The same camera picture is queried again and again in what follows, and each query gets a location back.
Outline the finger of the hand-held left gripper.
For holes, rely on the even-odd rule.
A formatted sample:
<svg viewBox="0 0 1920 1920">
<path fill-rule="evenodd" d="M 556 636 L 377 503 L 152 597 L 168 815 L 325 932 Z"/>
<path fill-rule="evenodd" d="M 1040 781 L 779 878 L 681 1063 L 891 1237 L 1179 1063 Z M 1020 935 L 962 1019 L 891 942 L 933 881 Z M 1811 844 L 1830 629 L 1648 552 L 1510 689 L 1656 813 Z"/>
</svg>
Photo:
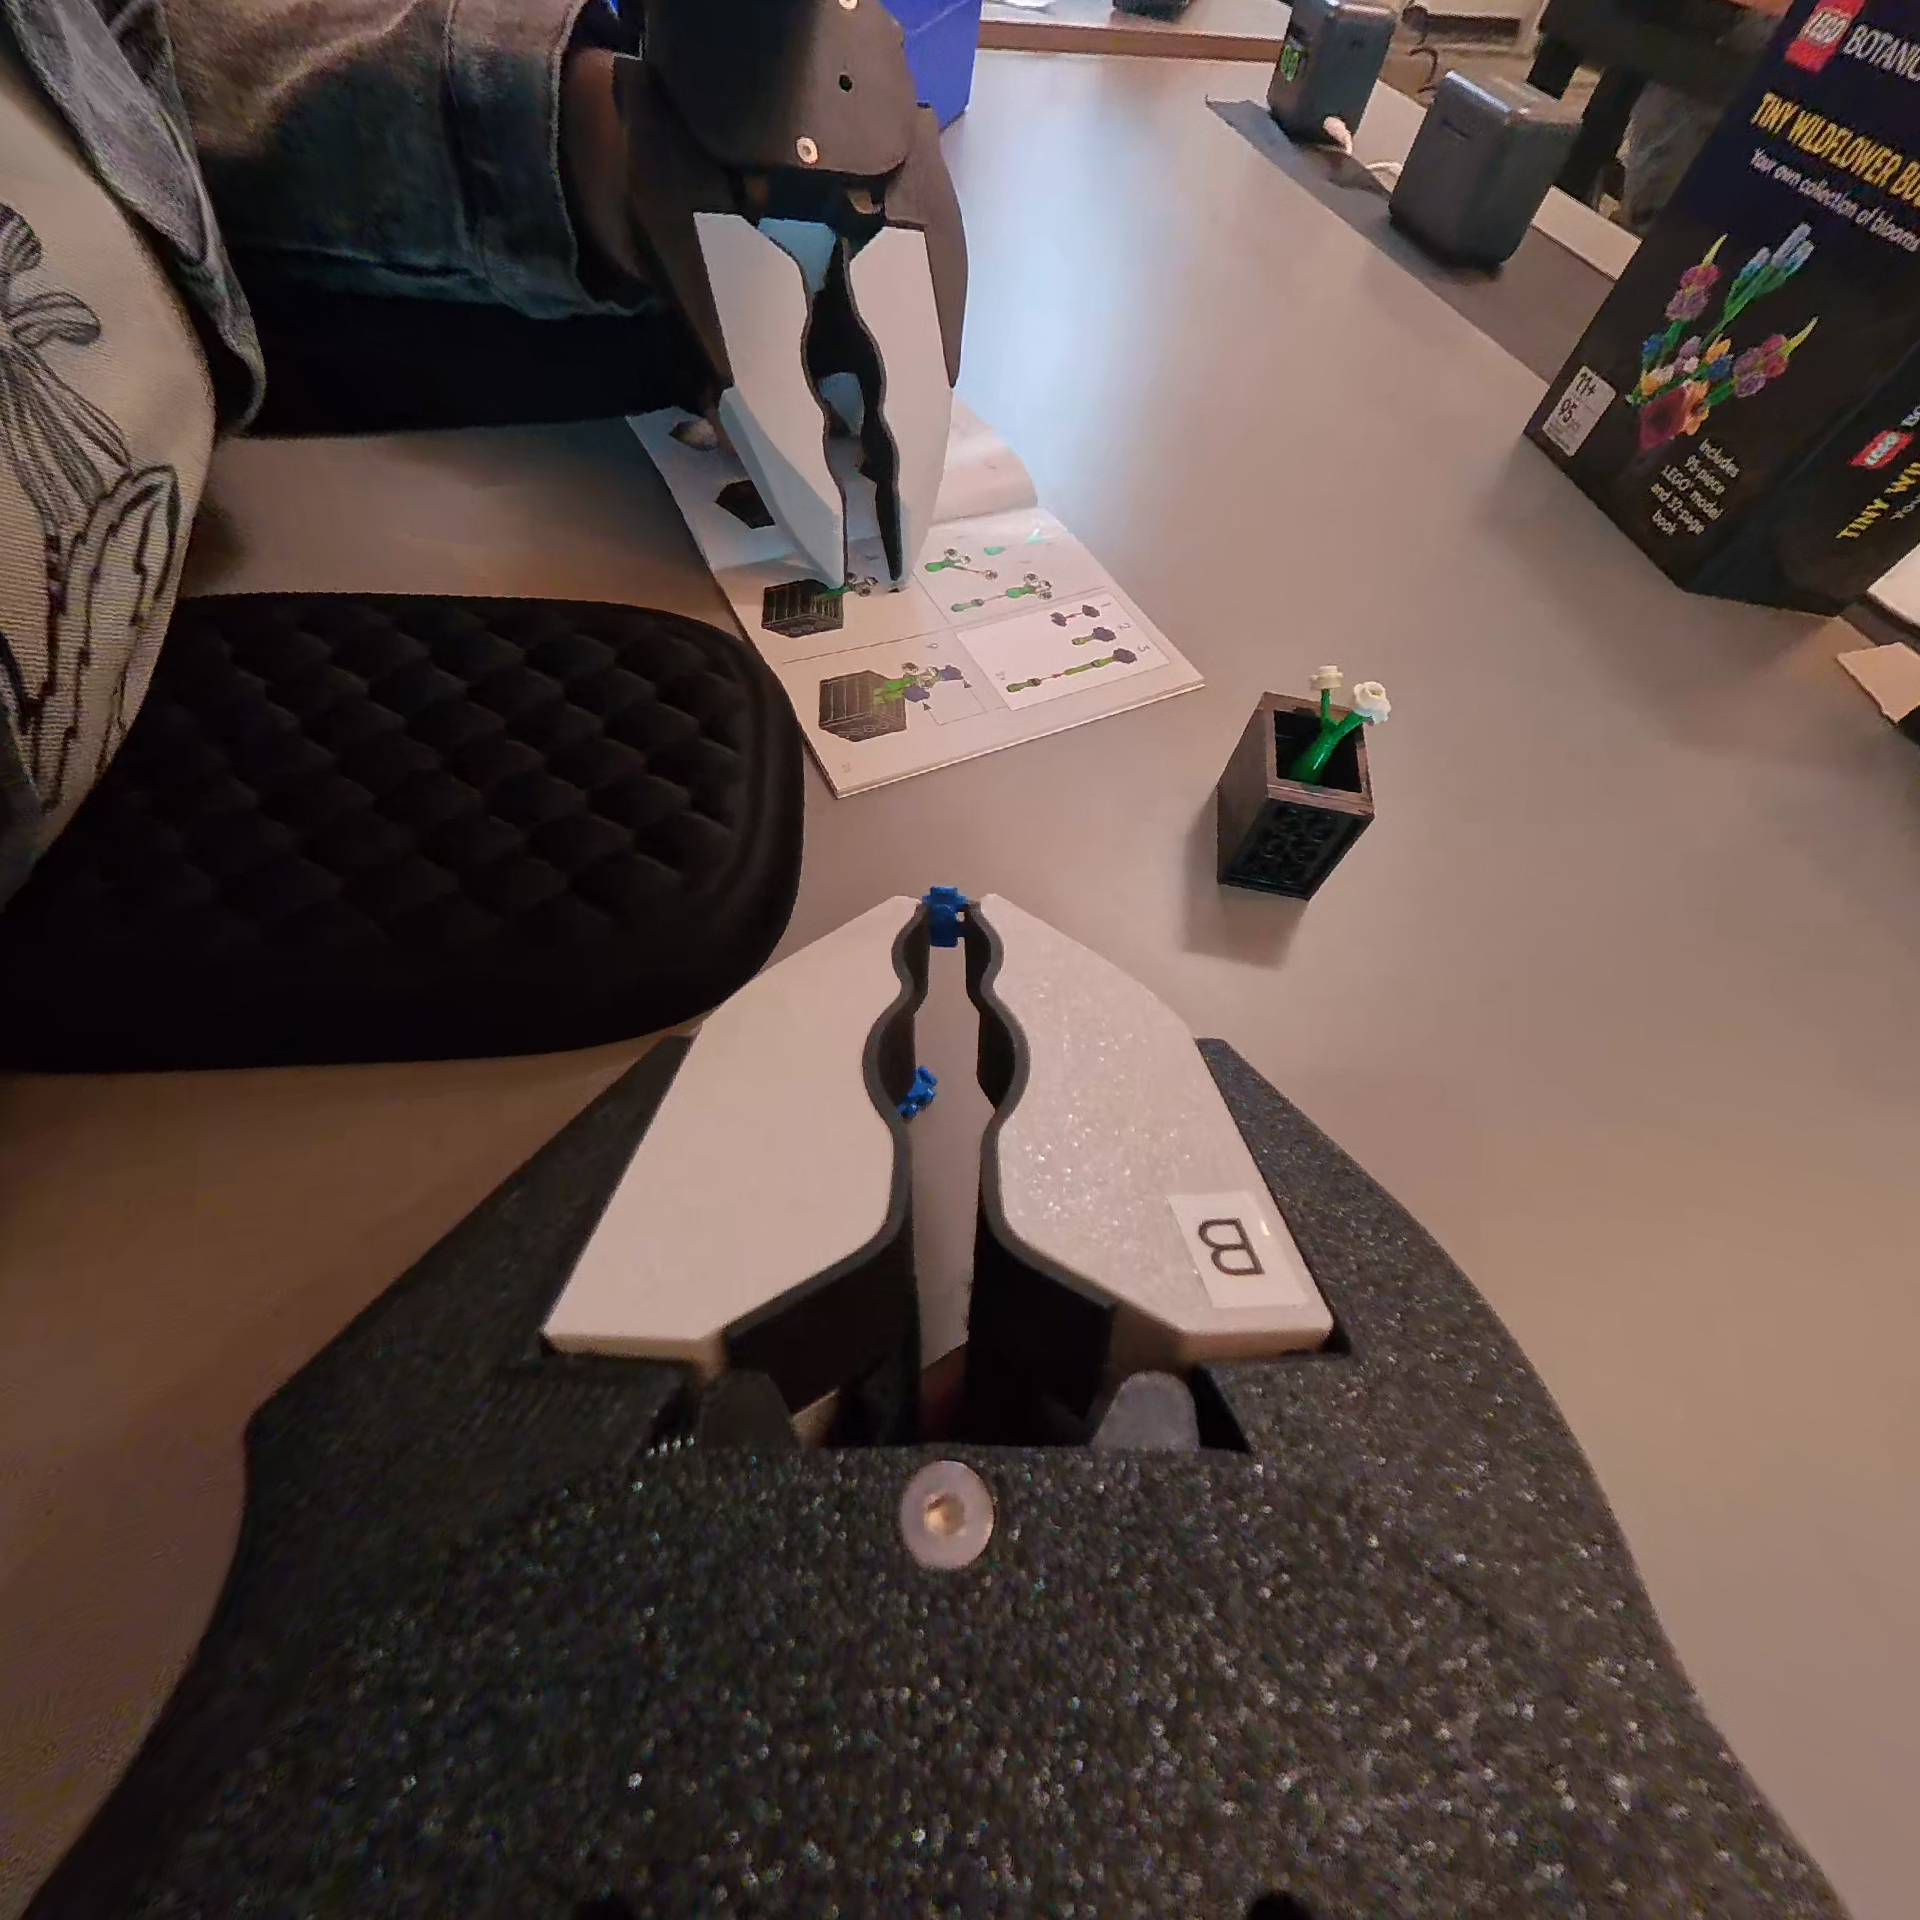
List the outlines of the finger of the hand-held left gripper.
<svg viewBox="0 0 1920 1920">
<path fill-rule="evenodd" d="M 832 345 L 861 394 L 858 441 L 891 583 L 911 579 L 947 464 L 950 373 L 922 229 L 880 225 L 832 261 Z"/>
<path fill-rule="evenodd" d="M 803 362 L 812 290 L 776 237 L 728 209 L 699 209 L 720 340 L 728 354 L 720 421 L 812 577 L 843 587 L 849 523 L 826 461 L 826 408 Z"/>
</svg>

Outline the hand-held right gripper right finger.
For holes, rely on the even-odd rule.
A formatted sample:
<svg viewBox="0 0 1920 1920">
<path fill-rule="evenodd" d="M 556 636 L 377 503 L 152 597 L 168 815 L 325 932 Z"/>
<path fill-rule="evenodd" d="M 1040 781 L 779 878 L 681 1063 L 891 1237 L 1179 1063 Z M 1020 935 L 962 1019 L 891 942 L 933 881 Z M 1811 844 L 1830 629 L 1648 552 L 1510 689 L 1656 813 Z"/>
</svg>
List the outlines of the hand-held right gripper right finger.
<svg viewBox="0 0 1920 1920">
<path fill-rule="evenodd" d="M 1212 1363 L 1336 1329 L 1195 1035 L 1156 993 L 1001 894 L 969 902 L 991 1097 L 975 1359 Z"/>
</svg>

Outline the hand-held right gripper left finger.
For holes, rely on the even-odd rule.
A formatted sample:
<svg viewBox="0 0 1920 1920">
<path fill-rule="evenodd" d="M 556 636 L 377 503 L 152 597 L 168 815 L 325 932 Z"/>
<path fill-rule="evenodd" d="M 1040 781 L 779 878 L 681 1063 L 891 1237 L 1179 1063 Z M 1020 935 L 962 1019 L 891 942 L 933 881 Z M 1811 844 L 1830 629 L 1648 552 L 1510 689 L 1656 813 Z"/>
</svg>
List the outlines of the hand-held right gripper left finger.
<svg viewBox="0 0 1920 1920">
<path fill-rule="evenodd" d="M 891 894 L 758 971 L 685 1043 L 539 1335 L 568 1356 L 808 1370 L 808 1288 L 851 1280 L 907 1223 L 899 1092 L 876 1043 L 919 1006 Z"/>
</svg>

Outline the large blue plastic bin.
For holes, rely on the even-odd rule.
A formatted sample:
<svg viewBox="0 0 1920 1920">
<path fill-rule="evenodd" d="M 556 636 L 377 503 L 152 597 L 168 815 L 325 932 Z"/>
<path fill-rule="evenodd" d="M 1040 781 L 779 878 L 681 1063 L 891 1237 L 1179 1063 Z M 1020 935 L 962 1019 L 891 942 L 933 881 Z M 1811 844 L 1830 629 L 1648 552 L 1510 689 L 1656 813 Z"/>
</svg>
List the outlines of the large blue plastic bin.
<svg viewBox="0 0 1920 1920">
<path fill-rule="evenodd" d="M 919 103 L 945 130 L 969 107 L 983 1 L 884 1 L 884 7 L 900 24 L 903 61 Z"/>
</svg>

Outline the lego instruction booklet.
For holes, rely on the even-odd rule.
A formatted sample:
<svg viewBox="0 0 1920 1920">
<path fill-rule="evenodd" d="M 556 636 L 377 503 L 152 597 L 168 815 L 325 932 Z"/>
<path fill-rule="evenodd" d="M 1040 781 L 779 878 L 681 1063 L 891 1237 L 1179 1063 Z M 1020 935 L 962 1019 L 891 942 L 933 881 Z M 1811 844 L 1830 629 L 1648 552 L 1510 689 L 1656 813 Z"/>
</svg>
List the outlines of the lego instruction booklet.
<svg viewBox="0 0 1920 1920">
<path fill-rule="evenodd" d="M 838 797 L 1202 687 L 959 398 L 938 518 L 900 583 L 861 474 L 849 581 L 821 583 L 705 421 L 663 408 L 626 424 Z"/>
</svg>

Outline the black lego pot with flowers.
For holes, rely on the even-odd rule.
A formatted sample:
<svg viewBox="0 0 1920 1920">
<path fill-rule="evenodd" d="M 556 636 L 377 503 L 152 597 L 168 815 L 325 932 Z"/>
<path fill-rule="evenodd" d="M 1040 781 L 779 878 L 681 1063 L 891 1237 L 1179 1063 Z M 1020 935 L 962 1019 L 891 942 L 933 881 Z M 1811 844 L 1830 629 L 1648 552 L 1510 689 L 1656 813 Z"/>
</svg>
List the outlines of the black lego pot with flowers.
<svg viewBox="0 0 1920 1920">
<path fill-rule="evenodd" d="M 1310 687 L 1264 691 L 1217 778 L 1220 885 L 1310 899 L 1375 820 L 1365 737 L 1390 715 L 1385 683 L 1328 664 Z"/>
</svg>

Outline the black flower lego set box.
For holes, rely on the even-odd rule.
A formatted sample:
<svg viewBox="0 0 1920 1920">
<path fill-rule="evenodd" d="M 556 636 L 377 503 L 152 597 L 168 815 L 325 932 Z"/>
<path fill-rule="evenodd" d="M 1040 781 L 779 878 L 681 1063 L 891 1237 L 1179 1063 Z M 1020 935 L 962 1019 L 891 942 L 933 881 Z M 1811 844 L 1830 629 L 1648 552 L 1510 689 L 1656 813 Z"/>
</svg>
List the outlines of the black flower lego set box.
<svg viewBox="0 0 1920 1920">
<path fill-rule="evenodd" d="M 1789 4 L 1524 424 L 1669 581 L 1840 612 L 1918 537 L 1918 7 Z"/>
</svg>

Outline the dark grey desk mat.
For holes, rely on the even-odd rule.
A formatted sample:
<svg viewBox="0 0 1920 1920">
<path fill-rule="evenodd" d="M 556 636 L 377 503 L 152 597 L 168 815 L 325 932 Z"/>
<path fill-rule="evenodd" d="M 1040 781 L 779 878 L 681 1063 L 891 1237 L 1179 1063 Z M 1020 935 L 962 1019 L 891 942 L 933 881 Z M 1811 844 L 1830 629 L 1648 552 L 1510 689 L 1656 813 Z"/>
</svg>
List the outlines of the dark grey desk mat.
<svg viewBox="0 0 1920 1920">
<path fill-rule="evenodd" d="M 1528 224 L 1514 252 L 1499 266 L 1476 266 L 1433 252 L 1390 217 L 1389 190 L 1400 163 L 1397 158 L 1365 163 L 1339 145 L 1298 145 L 1249 96 L 1210 96 L 1206 107 L 1231 126 L 1257 155 L 1310 192 L 1318 204 L 1336 213 L 1378 252 L 1422 278 L 1461 286 L 1506 286 L 1522 275 L 1572 281 L 1572 286 L 1611 286 L 1638 252 L 1641 240 L 1602 217 L 1595 208 L 1548 190 L 1537 215 Z"/>
</svg>

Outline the dark cube device green light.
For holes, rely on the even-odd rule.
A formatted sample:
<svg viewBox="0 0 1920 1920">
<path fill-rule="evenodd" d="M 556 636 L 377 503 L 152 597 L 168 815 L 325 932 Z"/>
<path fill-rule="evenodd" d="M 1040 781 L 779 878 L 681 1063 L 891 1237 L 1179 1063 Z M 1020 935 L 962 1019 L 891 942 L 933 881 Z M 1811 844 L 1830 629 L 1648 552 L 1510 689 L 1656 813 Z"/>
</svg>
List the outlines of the dark cube device green light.
<svg viewBox="0 0 1920 1920">
<path fill-rule="evenodd" d="M 1298 145 L 1341 145 L 1365 117 L 1399 13 L 1378 1 L 1294 1 L 1267 90 Z"/>
</svg>

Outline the black quilted cushion pad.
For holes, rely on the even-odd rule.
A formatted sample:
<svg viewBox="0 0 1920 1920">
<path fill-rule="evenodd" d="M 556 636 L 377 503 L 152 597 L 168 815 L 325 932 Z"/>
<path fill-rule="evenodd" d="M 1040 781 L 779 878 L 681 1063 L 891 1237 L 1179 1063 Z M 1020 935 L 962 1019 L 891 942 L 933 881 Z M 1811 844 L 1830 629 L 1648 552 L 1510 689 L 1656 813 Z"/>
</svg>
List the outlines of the black quilted cushion pad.
<svg viewBox="0 0 1920 1920">
<path fill-rule="evenodd" d="M 516 1059 L 772 956 L 803 735 L 733 629 L 564 597 L 182 597 L 3 922 L 13 1072 Z"/>
</svg>

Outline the dark grey cube device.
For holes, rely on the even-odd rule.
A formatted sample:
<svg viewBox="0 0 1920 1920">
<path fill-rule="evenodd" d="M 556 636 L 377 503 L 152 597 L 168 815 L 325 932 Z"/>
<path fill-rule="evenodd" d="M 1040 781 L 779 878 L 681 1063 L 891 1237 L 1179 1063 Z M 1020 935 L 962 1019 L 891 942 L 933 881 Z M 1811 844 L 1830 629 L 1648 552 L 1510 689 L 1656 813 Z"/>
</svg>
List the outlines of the dark grey cube device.
<svg viewBox="0 0 1920 1920">
<path fill-rule="evenodd" d="M 1503 76 L 1448 70 L 1389 194 L 1389 220 L 1431 257 L 1499 274 L 1555 186 L 1581 112 Z"/>
</svg>

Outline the person's printed shirt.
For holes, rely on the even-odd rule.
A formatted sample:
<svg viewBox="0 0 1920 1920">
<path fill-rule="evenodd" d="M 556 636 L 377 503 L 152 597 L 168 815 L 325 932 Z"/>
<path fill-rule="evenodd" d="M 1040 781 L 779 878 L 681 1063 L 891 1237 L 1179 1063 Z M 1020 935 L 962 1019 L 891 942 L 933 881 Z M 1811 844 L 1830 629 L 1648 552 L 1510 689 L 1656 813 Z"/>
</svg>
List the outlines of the person's printed shirt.
<svg viewBox="0 0 1920 1920">
<path fill-rule="evenodd" d="M 152 683 L 267 392 L 157 4 L 3 4 L 3 899 Z"/>
</svg>

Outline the tan card piece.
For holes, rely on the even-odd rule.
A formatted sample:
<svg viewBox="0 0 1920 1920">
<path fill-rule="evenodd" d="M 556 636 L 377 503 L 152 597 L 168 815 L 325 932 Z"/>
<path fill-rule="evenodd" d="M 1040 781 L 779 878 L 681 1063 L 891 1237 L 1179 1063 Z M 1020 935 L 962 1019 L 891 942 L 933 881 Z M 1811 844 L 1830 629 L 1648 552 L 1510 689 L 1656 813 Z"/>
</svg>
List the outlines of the tan card piece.
<svg viewBox="0 0 1920 1920">
<path fill-rule="evenodd" d="M 1879 706 L 1882 718 L 1915 748 L 1920 741 L 1920 656 L 1913 641 L 1892 639 L 1835 656 L 1835 664 Z"/>
</svg>

